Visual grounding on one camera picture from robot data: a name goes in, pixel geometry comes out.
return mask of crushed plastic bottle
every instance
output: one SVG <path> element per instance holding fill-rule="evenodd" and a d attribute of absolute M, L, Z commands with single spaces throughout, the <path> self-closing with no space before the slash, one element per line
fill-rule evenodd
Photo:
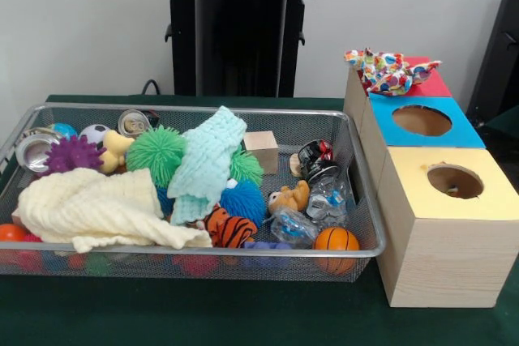
<path fill-rule="evenodd" d="M 348 221 L 346 203 L 352 196 L 342 179 L 323 177 L 310 193 L 307 214 L 321 228 L 328 225 L 344 225 Z"/>
<path fill-rule="evenodd" d="M 312 224 L 301 212 L 287 207 L 280 207 L 272 214 L 270 231 L 281 242 L 291 244 L 296 249 L 311 247 L 319 234 L 317 226 Z"/>

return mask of yellow toy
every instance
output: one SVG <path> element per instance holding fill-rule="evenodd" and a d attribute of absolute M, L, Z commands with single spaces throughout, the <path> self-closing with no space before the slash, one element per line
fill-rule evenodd
<path fill-rule="evenodd" d="M 133 138 L 123 137 L 115 130 L 107 131 L 103 139 L 103 147 L 106 147 L 106 152 L 99 157 L 103 161 L 99 170 L 108 174 L 115 172 L 115 169 L 124 165 L 124 153 L 127 152 L 134 141 Z"/>
<path fill-rule="evenodd" d="M 279 207 L 285 206 L 295 211 L 302 211 L 308 205 L 309 196 L 310 187 L 304 180 L 298 182 L 293 190 L 283 186 L 281 192 L 273 192 L 268 197 L 268 210 L 272 214 Z"/>

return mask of cloth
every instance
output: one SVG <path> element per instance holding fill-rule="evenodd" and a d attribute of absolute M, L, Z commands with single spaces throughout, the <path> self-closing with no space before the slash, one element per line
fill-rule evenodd
<path fill-rule="evenodd" d="M 201 220 L 220 200 L 230 175 L 230 160 L 242 142 L 247 124 L 226 107 L 183 134 L 186 154 L 168 187 L 175 198 L 171 224 Z"/>
<path fill-rule="evenodd" d="M 19 196 L 22 223 L 44 242 L 79 253 L 108 245 L 211 246 L 207 232 L 171 226 L 148 169 L 107 177 L 93 169 L 55 173 Z"/>

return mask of metal basket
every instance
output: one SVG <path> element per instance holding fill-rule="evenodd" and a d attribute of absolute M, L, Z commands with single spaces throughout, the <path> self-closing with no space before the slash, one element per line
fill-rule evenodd
<path fill-rule="evenodd" d="M 16 142 L 25 130 L 69 123 L 83 129 L 93 123 L 115 126 L 126 109 L 152 109 L 161 123 L 181 132 L 208 119 L 215 108 L 45 104 L 30 109 L 2 149 L 0 222 L 11 223 L 19 193 L 33 176 L 20 168 L 13 156 Z M 371 190 L 362 149 L 353 122 L 343 113 L 279 109 L 233 109 L 247 123 L 248 131 L 272 130 L 279 145 L 279 172 L 266 175 L 265 198 L 281 186 L 293 186 L 297 179 L 289 170 L 289 158 L 313 139 L 327 139 L 335 160 L 341 165 L 354 192 L 355 205 L 349 209 L 347 228 L 357 237 L 360 251 L 184 249 L 161 246 L 113 246 L 77 254 L 71 245 L 0 242 L 0 274 L 51 276 L 112 276 L 157 278 L 205 278 L 238 280 L 305 280 L 353 282 L 369 260 L 385 246 L 379 209 Z M 259 229 L 257 241 L 276 241 L 269 225 Z M 327 262 L 347 261 L 349 270 L 335 276 L 323 271 Z"/>

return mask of stacked wooden boxes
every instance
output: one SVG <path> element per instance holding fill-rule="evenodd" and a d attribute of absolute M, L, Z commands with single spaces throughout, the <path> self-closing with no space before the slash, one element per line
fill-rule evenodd
<path fill-rule="evenodd" d="M 389 304 L 492 307 L 519 251 L 519 197 L 440 75 L 367 96 L 351 70 L 349 98 L 388 234 Z"/>

